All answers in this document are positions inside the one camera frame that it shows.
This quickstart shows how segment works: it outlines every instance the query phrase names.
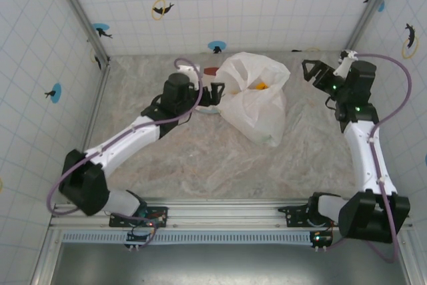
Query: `blue circle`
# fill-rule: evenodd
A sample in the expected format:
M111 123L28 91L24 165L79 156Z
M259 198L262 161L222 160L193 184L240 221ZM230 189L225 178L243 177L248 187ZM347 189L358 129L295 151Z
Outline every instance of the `blue circle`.
M101 28L102 30L108 30L109 29L109 25L106 25L104 23L93 23L92 24L93 28L97 29L97 28Z
M207 45L207 48L212 50L214 50L215 47L219 47L221 50L224 50L227 47L227 44L220 40L214 40Z
M53 103L57 103L59 101L59 98L61 98L62 88L60 83L56 83L53 85L52 90L55 91L55 95L51 96L51 101Z

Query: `white arm segment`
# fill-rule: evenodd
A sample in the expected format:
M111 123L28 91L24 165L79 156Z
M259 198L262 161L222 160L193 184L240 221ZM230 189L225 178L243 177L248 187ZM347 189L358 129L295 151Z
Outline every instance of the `white arm segment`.
M353 61L358 60L356 57L357 53L355 51L345 50L345 52L347 52L348 56L342 60L341 65L334 71L334 76L340 76L344 79L347 78L347 74L350 70L350 67L352 66Z
M374 194L381 194L380 187L376 183L376 169L374 158L369 146L369 134L374 127L371 121L358 121L349 123L344 130L344 136L350 146L352 153L354 173L356 174L356 187L360 192L372 190ZM390 176L388 175L386 163L382 155L380 146L380 129L378 128L374 136L374 145L378 161L380 163L381 174L384 178L384 188L387 195L392 192L397 193ZM342 206L347 203L341 197L323 195L319 197L318 211L321 215L338 222L338 216Z
M117 136L121 135L129 129L134 129L135 126L141 125L153 121L147 116L139 116L135 121L117 135L111 137L109 140L104 143L88 149L85 153L87 155L93 154L95 152L101 152L103 146L107 145L109 142L114 140ZM92 158L94 164L101 164L102 170L104 171L105 178L109 177L114 170L121 165L127 158L131 157L141 148L144 148L146 145L151 144L159 139L160 128L156 125L150 125L147 127L142 127L134 130L133 133L130 133L126 137L119 140L117 143L112 145L108 150L99 154L98 156Z

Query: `wall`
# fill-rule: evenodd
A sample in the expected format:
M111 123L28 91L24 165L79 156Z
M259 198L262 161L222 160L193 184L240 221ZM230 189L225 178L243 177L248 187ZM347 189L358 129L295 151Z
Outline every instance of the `wall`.
M0 0L0 284L28 284L101 72L65 0ZM54 84L55 94L49 97Z
M231 52L338 50L366 7L365 0L80 2L92 23L107 25L113 39L101 40L110 55L212 52L211 41L223 41Z
M389 55L402 62L412 75L408 105L384 125L381 142L393 182L400 194L409 196L410 215L427 256L427 0L385 0L362 36L357 50ZM410 30L415 29L412 46ZM404 99L407 83L402 71L376 60L373 104L380 117L396 109Z

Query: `floor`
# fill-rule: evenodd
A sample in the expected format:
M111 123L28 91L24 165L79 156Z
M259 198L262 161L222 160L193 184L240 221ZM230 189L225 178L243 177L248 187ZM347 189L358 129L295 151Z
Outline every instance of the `floor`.
M390 255L391 246L384 246ZM168 245L129 253L123 245L64 244L52 284L365 285L407 284L362 241L330 252L296 245Z
M260 53L283 63L286 129L281 144L259 146L220 115L193 113L190 122L137 152L108 179L110 188L161 198L306 198L313 192L354 193L350 149L327 95L302 77L303 59L337 67L338 52ZM231 54L186 58L219 67ZM114 57L91 146L129 125L162 92L175 55Z

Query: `marble floor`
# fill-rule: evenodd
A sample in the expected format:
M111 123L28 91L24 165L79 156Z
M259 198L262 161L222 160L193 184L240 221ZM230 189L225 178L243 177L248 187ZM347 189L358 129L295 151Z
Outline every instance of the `marble floor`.
M269 52L291 76L284 86L286 129L281 144L258 146L220 115L193 113L191 120L137 152L108 179L110 188L143 197L306 198L313 192L354 193L350 149L327 95L304 81L303 59L338 66L338 52ZM184 57L219 67L231 54ZM129 125L175 70L176 55L114 57L90 146Z

